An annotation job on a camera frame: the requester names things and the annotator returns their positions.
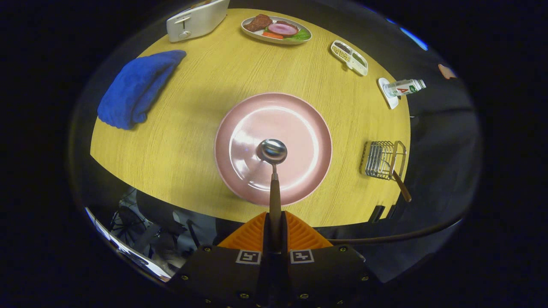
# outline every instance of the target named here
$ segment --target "white plate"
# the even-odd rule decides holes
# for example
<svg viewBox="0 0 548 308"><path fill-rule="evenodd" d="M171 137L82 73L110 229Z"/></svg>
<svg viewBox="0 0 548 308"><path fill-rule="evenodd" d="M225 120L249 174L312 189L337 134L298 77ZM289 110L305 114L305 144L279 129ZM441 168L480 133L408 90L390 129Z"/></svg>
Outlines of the white plate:
<svg viewBox="0 0 548 308"><path fill-rule="evenodd" d="M287 22L288 24L292 24L294 26L296 26L299 31L301 29L304 29L305 31L308 31L308 33L310 33L310 38L309 39L306 39L304 41L286 41L285 39L279 39L279 38L273 38L273 37L268 37L268 36L263 36L262 33L265 32L264 29L261 29L261 30L258 30L258 31L255 31L255 32L251 32L249 30L247 30L246 28L243 27L243 25L247 25L248 23L250 23L255 17L250 17L244 21L242 21L242 31L243 33L251 36L251 37L254 37L256 39L260 39L261 41L265 41L265 42L270 42L270 43L276 43L276 44L283 44L283 45L298 45L298 44L303 44L303 43L306 43L308 41L310 41L312 39L312 32L310 32L310 30L308 30L308 28L306 28L305 26L301 25L300 23L298 22L295 22L293 20L289 20L287 18L283 18L283 17L276 17L276 16L269 16L270 19L272 19L272 21L275 23L276 21L285 21Z"/></svg>

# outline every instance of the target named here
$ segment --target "spoon handle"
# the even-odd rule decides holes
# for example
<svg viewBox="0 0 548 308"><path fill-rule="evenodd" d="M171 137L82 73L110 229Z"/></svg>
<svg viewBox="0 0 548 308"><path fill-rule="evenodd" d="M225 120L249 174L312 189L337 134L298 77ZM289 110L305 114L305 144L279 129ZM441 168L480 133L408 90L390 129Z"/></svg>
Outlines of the spoon handle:
<svg viewBox="0 0 548 308"><path fill-rule="evenodd" d="M402 195L405 201L411 202L411 194L409 194L409 191L407 190L407 187L403 183L402 179L399 177L395 170L392 172L392 175L394 176L396 182L398 182L399 189L402 191Z"/></svg>
<svg viewBox="0 0 548 308"><path fill-rule="evenodd" d="M270 234L272 237L272 249L276 252L281 250L282 235L280 233L280 218L282 216L282 202L279 194L279 181L270 181Z"/></svg>

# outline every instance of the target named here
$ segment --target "yellow table top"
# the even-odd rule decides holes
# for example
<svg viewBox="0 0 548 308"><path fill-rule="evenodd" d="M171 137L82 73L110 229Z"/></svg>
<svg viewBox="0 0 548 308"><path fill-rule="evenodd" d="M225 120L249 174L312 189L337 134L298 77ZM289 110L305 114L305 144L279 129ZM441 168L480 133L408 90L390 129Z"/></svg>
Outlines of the yellow table top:
<svg viewBox="0 0 548 308"><path fill-rule="evenodd" d="M312 39L301 45L278 45L245 35L241 22L260 13L301 23L312 32ZM331 54L329 47L336 39L365 57L367 76L349 71ZM132 130L95 122L91 156L114 176L178 207L248 221L267 208L238 198L223 183L213 154L216 131L226 113L243 99L284 92L306 100L324 117L333 156L318 189L283 210L314 227L334 226L367 221L377 205L386 206L383 218L396 203L400 190L395 181L361 175L358 167L366 141L400 140L409 154L407 99L404 96L397 108L388 108L377 79L394 82L394 78L355 45L291 16L229 9L210 34L178 43L164 36L140 56L173 49L184 50L187 56L146 122Z"/></svg>

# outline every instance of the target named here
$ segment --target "small bottle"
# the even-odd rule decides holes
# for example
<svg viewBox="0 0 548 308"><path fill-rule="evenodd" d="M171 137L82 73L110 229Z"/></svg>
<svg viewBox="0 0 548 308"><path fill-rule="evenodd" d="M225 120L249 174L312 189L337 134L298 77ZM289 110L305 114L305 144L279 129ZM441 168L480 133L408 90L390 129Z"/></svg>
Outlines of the small bottle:
<svg viewBox="0 0 548 308"><path fill-rule="evenodd" d="M426 88L422 79L405 79L401 81L392 82L383 86L383 91L388 97L407 95L409 93L416 93Z"/></svg>

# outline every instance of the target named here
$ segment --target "lettuce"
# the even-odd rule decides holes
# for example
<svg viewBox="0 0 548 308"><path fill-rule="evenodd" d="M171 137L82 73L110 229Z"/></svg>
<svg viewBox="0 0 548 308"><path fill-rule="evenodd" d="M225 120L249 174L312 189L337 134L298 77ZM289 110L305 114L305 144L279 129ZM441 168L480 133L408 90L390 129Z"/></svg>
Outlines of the lettuce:
<svg viewBox="0 0 548 308"><path fill-rule="evenodd" d="M284 38L285 41L306 41L307 39L311 38L312 34L310 34L308 31L301 29L297 34Z"/></svg>

